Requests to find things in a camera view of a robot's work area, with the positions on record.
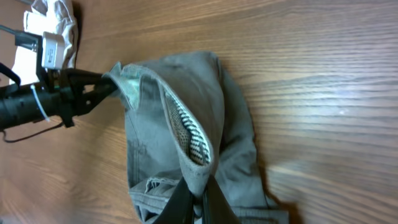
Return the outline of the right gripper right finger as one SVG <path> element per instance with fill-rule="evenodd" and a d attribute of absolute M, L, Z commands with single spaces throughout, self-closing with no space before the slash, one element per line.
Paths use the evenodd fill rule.
<path fill-rule="evenodd" d="M 240 224 L 212 175 L 208 178 L 202 200 L 202 224 Z"/>

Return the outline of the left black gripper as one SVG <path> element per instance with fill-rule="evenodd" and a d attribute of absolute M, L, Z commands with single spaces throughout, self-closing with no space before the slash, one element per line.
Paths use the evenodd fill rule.
<path fill-rule="evenodd" d="M 50 105 L 47 116 L 59 116 L 66 128 L 74 126 L 73 117 L 88 114 L 118 88 L 102 74 L 68 68 L 48 70 Z"/>

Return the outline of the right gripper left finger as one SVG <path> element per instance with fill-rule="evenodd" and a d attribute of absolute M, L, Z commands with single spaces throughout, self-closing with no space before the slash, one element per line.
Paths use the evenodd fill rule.
<path fill-rule="evenodd" d="M 193 224 L 193 194 L 181 178 L 154 224 Z"/>

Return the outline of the grey shorts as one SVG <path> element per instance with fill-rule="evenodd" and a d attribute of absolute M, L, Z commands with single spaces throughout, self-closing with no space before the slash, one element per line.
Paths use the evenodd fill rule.
<path fill-rule="evenodd" d="M 254 128 L 239 87 L 213 52 L 117 63 L 106 73 L 125 107 L 127 184 L 137 216 L 154 223 L 181 180 L 203 217 L 210 177 L 240 223 L 287 223 L 263 190 Z"/>

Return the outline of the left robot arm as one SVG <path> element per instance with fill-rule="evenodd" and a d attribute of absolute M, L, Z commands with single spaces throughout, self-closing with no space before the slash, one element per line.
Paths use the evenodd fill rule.
<path fill-rule="evenodd" d="M 45 85 L 1 88 L 1 129 L 51 116 L 59 116 L 65 127 L 74 125 L 73 117 L 89 113 L 118 88 L 110 78 L 77 69 L 48 72 Z"/>

